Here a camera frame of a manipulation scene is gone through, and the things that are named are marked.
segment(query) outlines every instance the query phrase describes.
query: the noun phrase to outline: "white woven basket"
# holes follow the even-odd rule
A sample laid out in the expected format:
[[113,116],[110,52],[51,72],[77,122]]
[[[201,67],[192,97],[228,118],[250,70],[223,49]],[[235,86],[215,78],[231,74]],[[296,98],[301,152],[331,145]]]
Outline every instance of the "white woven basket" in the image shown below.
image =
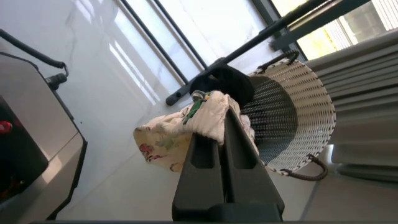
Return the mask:
[[[281,57],[294,54],[290,51]],[[242,113],[249,116],[256,132],[260,158],[274,172],[303,179],[294,172],[309,162],[320,163],[316,157],[335,128],[329,94],[317,75],[297,60],[267,63],[249,76],[256,93]],[[309,180],[322,179],[325,172]]]

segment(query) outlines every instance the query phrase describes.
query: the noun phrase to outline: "tile floor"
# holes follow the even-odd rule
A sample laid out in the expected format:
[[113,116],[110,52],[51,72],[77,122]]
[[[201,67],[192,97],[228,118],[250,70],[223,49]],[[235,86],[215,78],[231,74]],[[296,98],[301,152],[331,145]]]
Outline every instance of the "tile floor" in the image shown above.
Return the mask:
[[[249,0],[162,2],[207,63],[232,52],[265,26]],[[184,74],[194,77],[200,66],[154,5],[144,0],[130,3]],[[170,220],[178,174],[147,165],[132,130],[179,110],[190,99],[165,105],[165,98],[182,82],[119,1],[1,1],[0,27],[64,61],[70,70],[58,93],[89,143],[79,186],[58,218]],[[4,40],[0,47],[32,60],[45,77],[58,72]],[[249,72],[278,54],[265,41],[231,65]]]

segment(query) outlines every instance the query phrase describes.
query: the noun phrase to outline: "cable connector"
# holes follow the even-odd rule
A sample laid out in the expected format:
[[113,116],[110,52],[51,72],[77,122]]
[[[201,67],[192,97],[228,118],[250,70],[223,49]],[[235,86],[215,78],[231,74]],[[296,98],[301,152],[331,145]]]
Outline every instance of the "cable connector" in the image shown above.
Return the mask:
[[66,82],[68,80],[65,74],[59,73],[57,75],[53,75],[45,79],[47,85],[50,87],[51,90],[58,90],[60,84]]

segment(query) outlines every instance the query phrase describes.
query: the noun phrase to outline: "curtain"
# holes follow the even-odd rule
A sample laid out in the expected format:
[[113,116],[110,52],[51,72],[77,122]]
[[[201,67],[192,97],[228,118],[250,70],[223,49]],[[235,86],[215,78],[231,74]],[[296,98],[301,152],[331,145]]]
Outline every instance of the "curtain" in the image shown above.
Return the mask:
[[336,110],[332,162],[343,175],[398,182],[398,31],[311,60]]

